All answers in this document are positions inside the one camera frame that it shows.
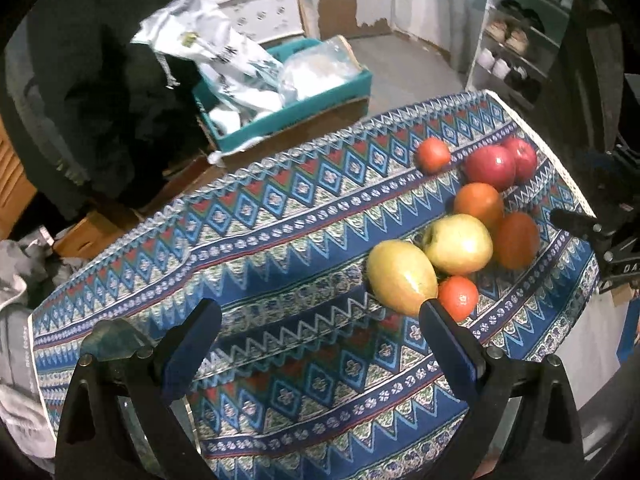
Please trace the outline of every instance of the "floor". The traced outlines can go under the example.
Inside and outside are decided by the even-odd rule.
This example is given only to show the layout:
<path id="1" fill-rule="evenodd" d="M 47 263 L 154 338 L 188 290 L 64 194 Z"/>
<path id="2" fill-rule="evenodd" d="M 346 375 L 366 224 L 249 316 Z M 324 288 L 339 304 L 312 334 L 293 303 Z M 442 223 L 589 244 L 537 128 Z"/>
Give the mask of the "floor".
<path id="1" fill-rule="evenodd" d="M 461 78 L 435 50 L 395 35 L 349 40 L 373 72 L 369 115 L 463 90 Z"/>

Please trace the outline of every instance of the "white drawer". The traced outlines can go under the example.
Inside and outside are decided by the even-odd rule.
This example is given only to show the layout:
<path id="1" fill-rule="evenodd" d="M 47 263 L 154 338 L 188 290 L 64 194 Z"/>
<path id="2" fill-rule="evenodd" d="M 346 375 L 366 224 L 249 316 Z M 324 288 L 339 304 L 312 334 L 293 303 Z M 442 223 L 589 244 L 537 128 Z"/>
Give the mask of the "white drawer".
<path id="1" fill-rule="evenodd" d="M 298 0 L 219 0 L 232 26 L 257 43 L 305 33 Z"/>

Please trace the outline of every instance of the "yellow fruit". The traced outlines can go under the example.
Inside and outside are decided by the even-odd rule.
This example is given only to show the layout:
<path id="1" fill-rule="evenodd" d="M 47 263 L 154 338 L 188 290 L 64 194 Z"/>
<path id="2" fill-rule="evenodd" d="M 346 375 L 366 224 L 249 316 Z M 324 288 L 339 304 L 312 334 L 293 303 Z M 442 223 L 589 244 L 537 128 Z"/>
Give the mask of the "yellow fruit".
<path id="1" fill-rule="evenodd" d="M 422 236 L 429 261 L 452 276 L 482 269 L 494 254 L 487 228 L 477 218 L 459 214 L 429 224 Z"/>
<path id="2" fill-rule="evenodd" d="M 376 299 L 400 314 L 416 317 L 425 300 L 438 297 L 431 262 L 410 242 L 386 240 L 367 260 L 367 275 Z"/>

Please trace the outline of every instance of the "bolt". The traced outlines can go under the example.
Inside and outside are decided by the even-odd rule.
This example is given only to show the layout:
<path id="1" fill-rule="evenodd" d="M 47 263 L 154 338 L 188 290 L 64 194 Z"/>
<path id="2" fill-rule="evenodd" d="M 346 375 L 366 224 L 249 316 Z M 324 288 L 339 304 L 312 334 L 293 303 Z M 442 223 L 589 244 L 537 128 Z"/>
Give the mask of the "bolt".
<path id="1" fill-rule="evenodd" d="M 78 364 L 80 366 L 88 366 L 91 364 L 93 360 L 94 360 L 94 356 L 92 356 L 91 354 L 82 354 L 78 359 Z"/>
<path id="2" fill-rule="evenodd" d="M 144 348 L 141 348 L 140 350 L 138 350 L 136 352 L 136 356 L 139 359 L 147 359 L 147 358 L 151 357 L 153 352 L 154 352 L 154 349 L 149 347 L 149 346 L 147 346 L 147 347 L 144 347 Z"/>
<path id="3" fill-rule="evenodd" d="M 555 354 L 547 355 L 546 362 L 548 362 L 552 366 L 560 366 L 562 364 L 562 361 L 560 360 L 560 358 Z"/>
<path id="4" fill-rule="evenodd" d="M 502 351 L 501 348 L 498 348 L 497 346 L 491 345 L 486 349 L 486 354 L 491 359 L 500 359 L 504 355 L 504 352 Z"/>

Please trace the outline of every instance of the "tablecloth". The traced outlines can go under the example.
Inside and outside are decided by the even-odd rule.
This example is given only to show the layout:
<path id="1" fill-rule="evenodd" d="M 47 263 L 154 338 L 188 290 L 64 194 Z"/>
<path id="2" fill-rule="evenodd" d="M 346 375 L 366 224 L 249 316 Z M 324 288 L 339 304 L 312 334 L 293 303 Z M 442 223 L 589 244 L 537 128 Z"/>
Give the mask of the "tablecloth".
<path id="1" fill-rule="evenodd" d="M 56 433 L 82 338 L 127 317 L 159 339 L 201 298 L 223 329 L 189 401 L 219 478 L 397 478 L 446 446 L 465 405 L 452 395 L 418 322 L 379 304 L 363 263 L 388 238 L 413 240 L 450 208 L 473 150 L 521 136 L 533 179 L 504 193 L 542 246 L 524 272 L 490 264 L 464 322 L 513 358 L 556 350 L 596 282 L 589 246 L 548 220 L 591 213 L 546 144 L 491 92 L 391 110 L 280 153 L 175 200 L 57 289 L 30 318 L 33 365 Z M 452 165 L 414 167 L 425 137 Z"/>

